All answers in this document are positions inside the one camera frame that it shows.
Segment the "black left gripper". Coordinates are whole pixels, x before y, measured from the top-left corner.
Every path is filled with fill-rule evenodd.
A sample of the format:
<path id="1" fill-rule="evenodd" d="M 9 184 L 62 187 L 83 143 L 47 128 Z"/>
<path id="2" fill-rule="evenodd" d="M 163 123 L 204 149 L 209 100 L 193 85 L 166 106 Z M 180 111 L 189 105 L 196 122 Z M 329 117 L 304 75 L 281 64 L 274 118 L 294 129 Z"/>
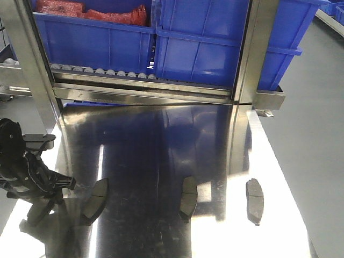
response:
<path id="1" fill-rule="evenodd" d="M 1 119 L 1 188 L 7 191 L 7 198 L 46 198 L 62 203 L 64 188 L 74 190 L 76 180 L 54 171 L 49 180 L 42 176 L 35 155 L 26 150 L 19 123 Z"/>

